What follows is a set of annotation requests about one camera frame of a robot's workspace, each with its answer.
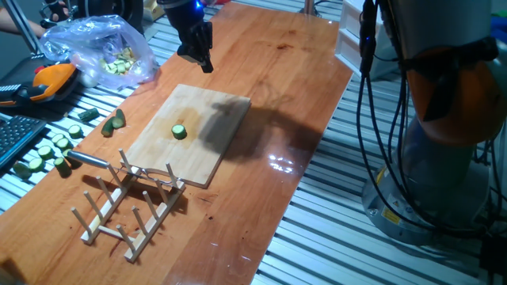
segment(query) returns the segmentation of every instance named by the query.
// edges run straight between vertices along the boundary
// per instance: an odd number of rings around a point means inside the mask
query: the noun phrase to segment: cucumber piece
[[[174,125],[171,131],[173,132],[175,139],[184,139],[187,137],[187,131],[185,130],[185,127],[183,127],[183,125],[180,124]]]
[[[66,159],[66,160],[67,160],[67,161],[71,164],[71,168],[72,168],[72,169],[77,169],[77,168],[79,168],[79,167],[82,165],[82,162],[77,161],[77,160],[72,159],[72,158],[69,158],[69,156],[68,156],[69,151],[71,151],[71,150],[64,150],[64,151],[62,152],[63,157],[64,157],[64,158],[65,158],[65,159]]]
[[[121,109],[116,110],[116,116],[112,118],[112,127],[115,129],[125,126],[125,114]]]
[[[69,135],[71,135],[71,138],[73,139],[80,139],[83,137],[82,135],[82,129],[78,125],[74,125],[69,127]]]
[[[92,108],[90,110],[86,110],[78,115],[79,119],[83,122],[90,122],[93,119],[96,119],[99,117],[99,113],[97,108]]]
[[[105,122],[104,127],[102,127],[101,133],[104,137],[110,137],[112,135],[113,130],[112,120],[114,120],[114,118],[115,117],[109,118],[109,120]]]
[[[56,146],[56,143],[60,140],[60,139],[65,139],[65,135],[62,135],[62,134],[57,134],[55,135],[52,139],[51,139],[51,142]]]
[[[118,65],[116,65],[116,67],[118,67],[118,72],[120,72],[120,73],[124,73],[126,71],[125,63],[118,63]]]
[[[71,150],[73,148],[71,142],[69,142],[69,139],[67,138],[60,139],[58,142],[56,142],[56,146],[62,151]]]
[[[37,153],[44,160],[52,159],[55,156],[55,151],[49,146],[42,146]]]
[[[13,166],[13,170],[16,173],[16,176],[20,177],[21,179],[29,179],[32,176],[30,168],[19,161],[16,161]]]
[[[55,167],[62,178],[67,178],[72,174],[71,168],[63,158],[55,159]]]
[[[46,162],[42,158],[34,158],[29,163],[30,171],[33,173],[41,172],[46,166]]]

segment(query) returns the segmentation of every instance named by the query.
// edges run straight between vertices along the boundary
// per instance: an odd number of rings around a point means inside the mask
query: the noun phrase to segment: glossy table surface
[[[116,150],[129,148],[179,83],[250,97],[251,109],[209,189],[188,187],[138,261],[129,264],[123,257],[128,246],[114,237],[101,234],[84,245],[84,229],[70,212],[77,207],[91,221],[95,214],[82,192],[102,205],[106,198],[93,177],[111,181],[107,171],[85,165],[63,180],[52,170],[0,216],[0,246],[25,282],[250,282],[351,71],[334,57],[337,23],[234,3],[212,22],[213,74],[171,57],[154,82],[120,106],[127,127],[105,139],[99,125],[77,146],[119,165]],[[140,198],[147,187],[136,185],[109,227],[120,224],[134,235],[130,209],[135,204],[149,217]]]

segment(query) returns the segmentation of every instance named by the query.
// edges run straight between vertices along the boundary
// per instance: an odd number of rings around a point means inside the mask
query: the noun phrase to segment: wooden cutting board
[[[250,106],[250,99],[178,85],[127,152],[131,165],[207,188]],[[171,128],[182,124],[187,137],[177,140]]]

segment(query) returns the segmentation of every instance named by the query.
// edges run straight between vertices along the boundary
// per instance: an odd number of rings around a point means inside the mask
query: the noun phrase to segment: metal knife
[[[121,171],[121,172],[126,173],[128,175],[131,175],[133,177],[137,177],[137,178],[140,178],[140,179],[144,179],[144,180],[155,182],[155,179],[147,176],[148,173],[146,172],[145,169],[141,169],[141,171],[144,172],[146,174],[146,176],[139,175],[139,174],[127,171],[125,169],[114,167],[109,162],[107,162],[107,161],[105,161],[103,159],[100,159],[100,158],[96,158],[93,155],[84,154],[82,152],[78,152],[78,151],[75,151],[75,150],[70,150],[67,153],[67,156],[68,156],[68,158],[75,159],[75,160],[80,161],[82,163],[86,163],[87,165],[95,166],[95,167],[102,168],[102,169],[107,169],[108,167],[111,167],[111,168],[113,168],[115,170]],[[163,180],[159,180],[159,181],[160,181],[160,183],[168,185],[168,186],[172,186],[173,185],[170,181],[163,181]]]

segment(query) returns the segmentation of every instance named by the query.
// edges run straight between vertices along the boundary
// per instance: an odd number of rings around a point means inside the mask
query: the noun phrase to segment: metal grating floor
[[[297,12],[303,0],[235,0],[236,2],[273,10]],[[317,7],[322,17],[339,21],[341,1],[323,2]],[[206,19],[219,6],[206,9]],[[176,30],[163,17],[146,28],[149,45],[159,63],[164,63],[180,41]],[[252,284],[478,284],[487,273],[478,269],[478,243],[450,241],[450,248],[429,248],[404,245],[392,241],[377,230],[364,214],[360,193],[368,179],[356,137],[356,104],[359,78],[354,75],[330,119],[322,141],[311,159],[303,179],[292,197],[275,236],[257,270]],[[382,137],[387,132],[396,106],[399,79],[390,74],[373,82],[375,106]],[[97,87],[78,89],[59,105],[46,107],[48,115],[68,116],[49,123],[31,148],[18,157],[29,161],[36,148],[49,143],[56,133],[67,131],[73,124],[82,125],[89,134],[134,89],[121,92]],[[82,124],[77,114],[96,107],[101,116]],[[364,104],[363,136],[372,167],[382,160],[372,132],[370,117]],[[0,214],[15,204],[53,168],[50,161],[43,173],[34,174],[28,182],[13,175],[12,169],[0,173]],[[494,284],[501,284],[498,276]]]

